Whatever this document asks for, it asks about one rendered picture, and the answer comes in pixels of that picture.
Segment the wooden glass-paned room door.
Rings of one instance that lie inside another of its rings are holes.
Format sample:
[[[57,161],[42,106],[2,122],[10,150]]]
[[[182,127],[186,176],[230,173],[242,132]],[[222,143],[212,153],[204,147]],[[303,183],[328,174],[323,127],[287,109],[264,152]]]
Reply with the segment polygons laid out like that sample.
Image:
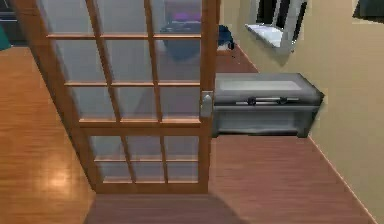
[[[99,194],[204,194],[217,0],[10,0],[91,188]],[[170,20],[199,34],[161,34]],[[175,61],[164,40],[199,40]]]

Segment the grey side table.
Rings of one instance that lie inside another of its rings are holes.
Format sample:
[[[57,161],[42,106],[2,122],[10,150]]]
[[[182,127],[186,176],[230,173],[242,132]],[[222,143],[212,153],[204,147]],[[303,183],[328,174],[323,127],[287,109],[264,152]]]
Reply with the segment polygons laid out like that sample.
[[[323,99],[300,73],[218,73],[212,135],[305,138]]]

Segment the white framed window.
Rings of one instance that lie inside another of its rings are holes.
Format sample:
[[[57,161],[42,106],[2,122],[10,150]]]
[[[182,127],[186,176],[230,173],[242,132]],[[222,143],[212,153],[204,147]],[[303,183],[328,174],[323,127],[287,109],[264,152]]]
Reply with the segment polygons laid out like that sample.
[[[250,0],[245,28],[279,54],[294,51],[308,0]]]

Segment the dark framed wall picture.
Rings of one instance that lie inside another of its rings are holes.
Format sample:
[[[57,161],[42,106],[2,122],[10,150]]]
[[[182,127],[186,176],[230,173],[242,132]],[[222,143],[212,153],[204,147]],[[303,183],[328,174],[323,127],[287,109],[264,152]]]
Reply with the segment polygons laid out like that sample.
[[[384,0],[358,0],[352,17],[384,24]]]

